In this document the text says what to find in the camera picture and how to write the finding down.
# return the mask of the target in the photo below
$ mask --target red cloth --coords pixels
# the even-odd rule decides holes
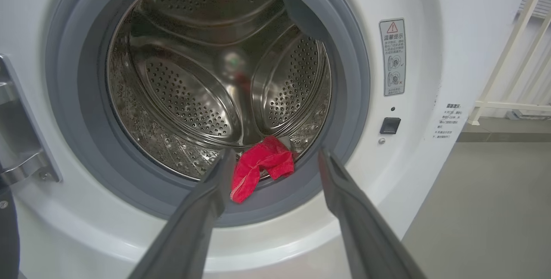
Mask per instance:
[[[260,170],[266,169],[272,179],[288,177],[295,171],[293,153],[275,136],[267,136],[243,153],[235,167],[230,198],[242,203],[252,194],[260,180]]]

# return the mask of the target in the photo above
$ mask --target red warning triangle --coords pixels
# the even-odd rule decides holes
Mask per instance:
[[[390,24],[390,27],[388,28],[386,33],[387,34],[393,34],[395,32],[398,32],[398,28],[396,27],[396,24],[394,24],[394,22],[392,22],[392,24]]]

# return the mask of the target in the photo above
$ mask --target washing machine drum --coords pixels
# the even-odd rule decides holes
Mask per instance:
[[[361,35],[349,26],[350,34],[357,37],[347,42],[359,52],[343,56],[343,42],[302,0],[110,0],[81,45],[71,42],[80,51],[82,129],[60,69],[49,81],[53,109],[91,174],[160,217],[171,214],[222,149],[233,148],[238,159],[276,136],[294,153],[295,174],[273,181],[263,171],[254,194],[230,205],[219,225],[267,220],[320,191],[319,148],[345,161],[356,145],[368,67]],[[347,56],[356,63],[348,73]]]

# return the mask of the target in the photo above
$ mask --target washing machine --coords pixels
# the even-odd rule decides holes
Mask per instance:
[[[3,116],[0,162],[18,171],[4,206],[22,273],[126,278],[222,149],[238,159],[272,135],[295,172],[263,171],[230,202],[204,277],[349,277],[317,153],[402,238],[520,3],[1,0],[0,102],[19,116]]]

